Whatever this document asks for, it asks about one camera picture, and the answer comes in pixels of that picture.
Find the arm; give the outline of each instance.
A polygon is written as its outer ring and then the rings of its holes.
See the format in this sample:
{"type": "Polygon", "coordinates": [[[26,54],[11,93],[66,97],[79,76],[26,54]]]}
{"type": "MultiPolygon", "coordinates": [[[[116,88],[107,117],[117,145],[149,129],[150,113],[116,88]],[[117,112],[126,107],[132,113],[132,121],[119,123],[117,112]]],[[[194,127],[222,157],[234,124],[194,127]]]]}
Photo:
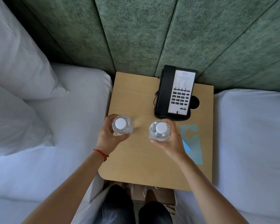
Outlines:
{"type": "Polygon", "coordinates": [[[151,140],[165,151],[184,173],[198,202],[207,224],[249,224],[232,204],[210,183],[197,165],[186,154],[182,137],[173,121],[165,119],[171,126],[171,137],[164,141],[151,140]]]}
{"type": "MultiPolygon", "coordinates": [[[[106,155],[110,154],[120,142],[130,136],[130,134],[113,135],[112,122],[116,116],[113,114],[106,117],[104,126],[98,135],[96,148],[106,155]]],[[[22,224],[70,224],[103,161],[103,156],[94,151],[22,224]]]]}

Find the hand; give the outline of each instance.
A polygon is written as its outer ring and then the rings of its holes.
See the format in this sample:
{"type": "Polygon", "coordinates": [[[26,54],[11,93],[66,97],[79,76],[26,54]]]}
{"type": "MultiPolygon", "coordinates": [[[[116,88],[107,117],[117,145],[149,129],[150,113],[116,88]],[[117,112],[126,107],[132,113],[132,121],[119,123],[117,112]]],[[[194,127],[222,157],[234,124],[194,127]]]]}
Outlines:
{"type": "Polygon", "coordinates": [[[176,163],[179,163],[183,159],[188,158],[182,143],[182,137],[177,132],[175,122],[169,119],[163,119],[163,121],[170,125],[171,136],[166,141],[150,139],[150,142],[163,149],[171,159],[173,159],[176,163]]]}
{"type": "Polygon", "coordinates": [[[98,143],[96,145],[96,148],[101,150],[106,155],[109,155],[111,152],[113,152],[120,142],[128,139],[129,136],[131,135],[131,134],[124,134],[120,136],[113,135],[114,131],[112,128],[112,123],[117,116],[118,115],[116,114],[107,116],[105,118],[104,125],[98,134],[98,143]]]}

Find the light wood tabletop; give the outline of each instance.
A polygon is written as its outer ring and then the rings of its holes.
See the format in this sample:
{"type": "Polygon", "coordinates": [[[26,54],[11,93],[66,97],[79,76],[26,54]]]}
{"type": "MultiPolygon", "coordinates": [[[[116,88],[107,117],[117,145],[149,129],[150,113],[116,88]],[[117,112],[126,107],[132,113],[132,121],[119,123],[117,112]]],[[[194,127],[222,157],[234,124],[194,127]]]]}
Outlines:
{"type": "MultiPolygon", "coordinates": [[[[157,120],[153,113],[153,100],[159,83],[155,77],[116,73],[109,114],[130,117],[134,131],[110,154],[98,172],[106,180],[190,191],[178,165],[149,141],[149,126],[157,120]]],[[[177,121],[176,125],[178,131],[180,125],[198,126],[203,158],[203,164],[198,166],[211,181],[213,86],[194,84],[192,95],[200,100],[199,107],[191,110],[188,120],[177,121]]]]}

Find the white bottle cap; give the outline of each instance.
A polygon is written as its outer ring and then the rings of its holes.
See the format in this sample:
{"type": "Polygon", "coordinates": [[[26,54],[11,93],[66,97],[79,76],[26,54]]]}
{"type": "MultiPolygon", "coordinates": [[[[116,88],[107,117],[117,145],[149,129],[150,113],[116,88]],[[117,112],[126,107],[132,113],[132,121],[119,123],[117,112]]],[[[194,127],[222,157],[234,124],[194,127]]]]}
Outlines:
{"type": "Polygon", "coordinates": [[[123,118],[118,118],[116,121],[115,121],[115,126],[122,130],[123,128],[125,128],[125,126],[127,125],[127,122],[123,119],[123,118]]]}
{"type": "Polygon", "coordinates": [[[159,122],[157,125],[156,125],[156,131],[158,133],[165,133],[167,131],[168,127],[166,125],[166,123],[164,122],[159,122]]]}

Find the jeans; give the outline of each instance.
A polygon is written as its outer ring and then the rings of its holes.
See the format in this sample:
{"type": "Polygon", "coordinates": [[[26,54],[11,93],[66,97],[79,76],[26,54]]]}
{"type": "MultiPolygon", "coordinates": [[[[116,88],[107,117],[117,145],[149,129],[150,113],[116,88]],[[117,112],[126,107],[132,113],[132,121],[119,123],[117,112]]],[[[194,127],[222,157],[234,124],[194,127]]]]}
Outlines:
{"type": "MultiPolygon", "coordinates": [[[[157,201],[145,204],[138,218],[139,224],[173,224],[168,210],[157,201]]],[[[110,188],[94,224],[136,224],[133,201],[122,187],[110,188]]]]}

